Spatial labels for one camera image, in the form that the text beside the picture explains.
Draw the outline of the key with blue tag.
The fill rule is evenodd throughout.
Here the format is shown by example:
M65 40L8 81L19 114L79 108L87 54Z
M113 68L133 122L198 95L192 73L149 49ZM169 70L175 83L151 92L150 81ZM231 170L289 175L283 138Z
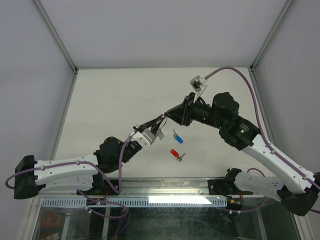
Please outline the key with blue tag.
M173 138L180 144L182 144L184 141L183 139L176 133L176 131L173 129Z

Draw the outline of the key with red tag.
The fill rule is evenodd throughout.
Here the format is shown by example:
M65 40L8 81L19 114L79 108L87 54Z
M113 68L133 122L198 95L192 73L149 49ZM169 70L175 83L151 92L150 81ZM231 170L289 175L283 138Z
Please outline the key with red tag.
M170 153L176 158L178 162L181 162L183 160L183 157L186 155L185 153L179 154L176 150L171 149Z

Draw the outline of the metal keyring with clips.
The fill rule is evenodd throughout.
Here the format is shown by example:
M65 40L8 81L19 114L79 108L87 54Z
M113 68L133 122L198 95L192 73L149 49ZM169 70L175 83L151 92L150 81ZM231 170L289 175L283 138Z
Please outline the metal keyring with clips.
M168 119L164 116L164 120L159 125L152 127L151 132L158 138L159 135L163 135L165 137L165 134L163 133L162 129L166 125Z

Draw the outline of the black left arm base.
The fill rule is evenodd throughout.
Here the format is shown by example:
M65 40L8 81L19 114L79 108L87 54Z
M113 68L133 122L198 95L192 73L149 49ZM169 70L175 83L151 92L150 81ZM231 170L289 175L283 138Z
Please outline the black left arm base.
M96 174L93 176L93 183L91 184L89 190L81 190L87 196L118 196L119 193L116 193L111 185L102 177L102 175Z

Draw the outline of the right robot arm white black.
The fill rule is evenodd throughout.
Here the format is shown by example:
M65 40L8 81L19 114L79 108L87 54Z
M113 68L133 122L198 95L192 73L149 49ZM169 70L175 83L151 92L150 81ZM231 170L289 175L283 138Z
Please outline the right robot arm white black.
M313 173L289 160L280 158L280 151L264 140L261 131L249 120L239 116L239 103L229 92L213 97L212 106L194 100L191 92L183 102L165 112L165 116L181 126L193 121L219 130L225 143L251 156L271 171L273 177L251 175L231 168L224 177L223 187L230 194L238 190L272 198L291 213L305 216L316 203L320 183L319 173Z

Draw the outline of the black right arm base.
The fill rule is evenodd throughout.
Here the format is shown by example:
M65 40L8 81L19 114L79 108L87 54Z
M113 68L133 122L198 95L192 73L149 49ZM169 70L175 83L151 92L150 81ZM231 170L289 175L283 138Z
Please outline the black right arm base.
M229 168L225 177L209 179L207 181L209 195L222 195L227 198L231 198L231 195L240 195L241 190L235 185L235 180L241 172L241 169Z

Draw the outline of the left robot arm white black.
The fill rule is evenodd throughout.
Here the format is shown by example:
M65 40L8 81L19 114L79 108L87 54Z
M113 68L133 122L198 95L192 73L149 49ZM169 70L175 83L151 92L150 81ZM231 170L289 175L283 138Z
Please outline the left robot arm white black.
M14 199L25 200L40 193L62 190L97 195L105 186L118 193L120 184L107 180L107 174L118 172L121 178L123 164L155 142L164 119L161 114L142 125L135 125L125 141L110 136L98 150L88 155L63 160L37 160L34 155L24 156L14 170Z

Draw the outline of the aluminium mounting rail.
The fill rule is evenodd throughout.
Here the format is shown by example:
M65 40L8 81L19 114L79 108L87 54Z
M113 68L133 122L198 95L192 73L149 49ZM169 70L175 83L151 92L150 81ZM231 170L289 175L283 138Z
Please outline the aluminium mounting rail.
M120 196L147 195L209 195L208 180L221 178L125 178L122 181ZM276 177L263 177L244 173L235 185L244 195L278 197L277 191L284 183ZM60 182L46 185L39 191L39 196L75 196L80 186L62 186Z

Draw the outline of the right aluminium frame post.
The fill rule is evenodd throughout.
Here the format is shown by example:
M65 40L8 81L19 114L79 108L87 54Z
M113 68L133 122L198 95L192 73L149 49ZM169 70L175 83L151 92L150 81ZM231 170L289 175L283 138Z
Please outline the right aluminium frame post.
M272 24L271 29L269 30L265 40L263 41L256 57L254 58L252 64L248 68L250 79L252 82L252 87L256 96L256 102L259 105L259 114L263 120L263 125L265 133L272 144L275 144L275 137L272 131L271 123L268 116L268 109L264 103L263 94L259 86L259 81L257 79L257 69L267 53L268 49L272 45L274 38L277 36L281 26L283 25L288 13L290 12L293 5L296 3L296 0L286 0L281 8L278 16L276 17L274 23Z

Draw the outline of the aluminium frame post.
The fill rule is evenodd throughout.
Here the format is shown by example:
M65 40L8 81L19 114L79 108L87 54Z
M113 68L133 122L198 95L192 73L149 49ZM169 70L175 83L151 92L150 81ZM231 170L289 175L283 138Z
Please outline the aluminium frame post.
M271 29L269 30L265 40L263 41L256 57L254 58L252 64L248 68L250 79L252 82L252 87L256 96L256 102L259 105L259 114L263 120L263 125L265 133L272 144L275 144L275 137L272 131L271 123L268 116L268 109L264 103L263 94L259 86L259 81L257 79L257 69L267 53L268 49L272 45L274 38L277 36L281 26L283 25L288 13L290 12L293 5L296 3L296 0L286 0L281 8L278 16L276 17L274 23L272 24Z
M79 69L76 66L76 64L74 63L74 61L72 60L71 55L69 54L65 44L63 43L63 41L57 31L57 29L55 28L52 20L50 19L50 16L49 16L48 12L46 11L45 6L43 5L42 1L41 0L32 0L31 2L32 2L33 6L35 7L38 15L40 16L43 24L47 28L56 47L60 51L64 60L66 61L68 68L71 70L71 79L68 81L68 84L67 84L67 92L66 92L65 97L63 99L63 105L62 105L61 113L59 115L58 125L56 128L56 132L54 134L54 139L52 140L49 155L47 158L47 160L51 162L51 161L55 160L56 155L57 155L57 150L59 147L62 131L64 128L66 116L67 116L69 105L70 105L71 98L73 95L73 91L74 91L74 87L76 84Z

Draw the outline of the left aluminium frame post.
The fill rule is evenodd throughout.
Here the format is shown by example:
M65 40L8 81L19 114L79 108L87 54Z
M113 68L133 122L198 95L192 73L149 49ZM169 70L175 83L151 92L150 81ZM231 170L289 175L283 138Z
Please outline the left aluminium frame post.
M32 0L31 2L32 2L33 6L35 7L38 15L40 16L43 24L47 28L56 47L60 51L64 60L66 61L68 68L71 70L71 79L68 81L68 84L67 84L67 92L66 92L65 97L63 99L63 105L62 105L61 113L59 115L58 125L56 128L56 132L54 134L54 139L52 140L49 155L47 158L47 160L51 162L51 161L55 160L56 155L57 155L57 150L59 147L62 131L64 128L66 116L67 116L69 105L70 105L71 98L73 95L73 91L74 91L74 87L76 84L79 69L76 66L76 64L74 63L74 61L72 60L71 55L69 54L65 44L63 43L63 41L57 31L57 29L55 28L52 20L50 19L50 16L49 16L48 12L46 11L45 6L43 5L42 1L41 0Z

